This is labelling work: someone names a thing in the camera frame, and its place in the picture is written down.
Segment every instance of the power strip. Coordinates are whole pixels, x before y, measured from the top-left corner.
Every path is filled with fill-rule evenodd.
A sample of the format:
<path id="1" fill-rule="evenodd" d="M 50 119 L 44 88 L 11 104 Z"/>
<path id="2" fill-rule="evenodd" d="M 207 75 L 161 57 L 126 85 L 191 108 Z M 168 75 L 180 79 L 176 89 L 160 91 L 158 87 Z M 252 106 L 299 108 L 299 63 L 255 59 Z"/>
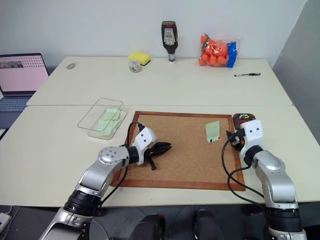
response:
<path id="1" fill-rule="evenodd" d="M 0 233 L 2 233 L 2 231 L 5 229 L 10 220 L 10 215 L 5 214 L 3 212 L 0 213 Z"/>

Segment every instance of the blue label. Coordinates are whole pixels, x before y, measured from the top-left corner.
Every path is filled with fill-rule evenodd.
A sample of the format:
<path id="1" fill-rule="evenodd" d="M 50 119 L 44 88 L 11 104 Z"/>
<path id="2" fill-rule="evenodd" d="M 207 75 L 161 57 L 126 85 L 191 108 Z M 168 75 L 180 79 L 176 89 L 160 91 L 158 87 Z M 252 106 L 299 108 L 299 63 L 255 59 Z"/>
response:
<path id="1" fill-rule="evenodd" d="M 228 68 L 233 68 L 237 58 L 237 43 L 235 41 L 228 43 L 228 55 L 229 60 L 226 66 Z"/>

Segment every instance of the yellow sponge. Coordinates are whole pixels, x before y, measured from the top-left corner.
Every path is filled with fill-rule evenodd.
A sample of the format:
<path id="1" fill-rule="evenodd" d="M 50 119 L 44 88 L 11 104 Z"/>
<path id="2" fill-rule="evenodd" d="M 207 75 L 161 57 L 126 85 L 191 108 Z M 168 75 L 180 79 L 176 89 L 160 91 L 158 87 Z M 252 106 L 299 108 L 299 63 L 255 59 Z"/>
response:
<path id="1" fill-rule="evenodd" d="M 139 51 L 131 53 L 128 58 L 129 60 L 138 60 L 142 66 L 150 62 L 150 56 Z"/>

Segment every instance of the silver robot arm segment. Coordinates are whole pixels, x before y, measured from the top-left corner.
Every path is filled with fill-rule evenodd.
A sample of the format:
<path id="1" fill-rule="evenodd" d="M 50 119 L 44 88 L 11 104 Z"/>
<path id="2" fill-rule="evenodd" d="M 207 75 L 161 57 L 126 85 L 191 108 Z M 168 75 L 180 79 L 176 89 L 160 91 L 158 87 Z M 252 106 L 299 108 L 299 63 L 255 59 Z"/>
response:
<path id="1" fill-rule="evenodd" d="M 302 229 L 296 189 L 286 174 L 285 163 L 267 150 L 263 150 L 263 132 L 259 120 L 241 125 L 245 144 L 242 159 L 255 168 L 262 184 L 266 219 L 271 240 L 306 240 Z"/>
<path id="2" fill-rule="evenodd" d="M 144 153 L 157 141 L 152 129 L 144 127 L 131 147 L 105 147 L 96 161 L 84 172 L 75 190 L 43 232 L 40 240 L 89 239 L 89 227 L 93 215 L 101 207 L 114 174 L 129 164 L 144 162 Z"/>

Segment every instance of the orange ball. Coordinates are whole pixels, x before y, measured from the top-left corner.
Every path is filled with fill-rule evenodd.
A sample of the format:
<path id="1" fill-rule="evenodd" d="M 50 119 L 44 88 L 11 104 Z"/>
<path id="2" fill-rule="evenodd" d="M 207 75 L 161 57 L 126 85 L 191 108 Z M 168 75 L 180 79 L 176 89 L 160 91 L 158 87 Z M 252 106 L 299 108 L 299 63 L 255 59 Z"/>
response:
<path id="1" fill-rule="evenodd" d="M 211 47 L 207 46 L 207 47 L 204 49 L 204 52 L 205 52 L 206 54 L 208 54 L 209 56 L 211 56 L 214 51 L 213 51 L 213 49 L 212 49 Z"/>
<path id="2" fill-rule="evenodd" d="M 216 44 L 218 44 L 220 47 L 222 47 L 222 45 L 224 44 L 224 42 L 222 40 L 218 40 L 216 41 Z"/>
<path id="3" fill-rule="evenodd" d="M 217 63 L 217 57 L 216 56 L 210 56 L 209 57 L 209 64 L 211 66 L 214 66 Z"/>
<path id="4" fill-rule="evenodd" d="M 199 65 L 200 66 L 205 66 L 206 65 L 206 62 L 205 61 L 203 61 L 201 58 L 199 58 Z"/>
<path id="5" fill-rule="evenodd" d="M 205 61 L 205 62 L 208 62 L 208 61 L 209 61 L 209 55 L 206 54 L 206 53 L 204 53 L 204 54 L 202 54 L 201 59 L 202 59 L 203 61 Z"/>
<path id="6" fill-rule="evenodd" d="M 208 41 L 208 45 L 210 46 L 210 47 L 214 47 L 214 44 L 215 44 L 216 42 L 213 40 L 213 39 L 209 39 L 209 41 Z"/>
<path id="7" fill-rule="evenodd" d="M 216 62 L 219 65 L 226 65 L 226 59 L 223 56 L 218 56 L 217 59 L 216 59 Z"/>
<path id="8" fill-rule="evenodd" d="M 220 51 L 220 47 L 219 47 L 219 45 L 217 45 L 217 44 L 213 44 L 213 49 L 215 50 L 215 51 Z"/>
<path id="9" fill-rule="evenodd" d="M 221 55 L 226 57 L 228 55 L 228 45 L 227 43 L 223 43 L 221 46 Z"/>
<path id="10" fill-rule="evenodd" d="M 212 55 L 216 56 L 216 57 L 219 57 L 221 55 L 220 50 L 218 48 L 213 50 Z"/>
<path id="11" fill-rule="evenodd" d="M 202 35 L 201 39 L 200 39 L 201 44 L 205 44 L 207 39 L 208 39 L 208 37 L 206 35 Z"/>
<path id="12" fill-rule="evenodd" d="M 228 64 L 228 61 L 229 61 L 229 56 L 227 55 L 227 56 L 225 57 L 225 65 Z"/>

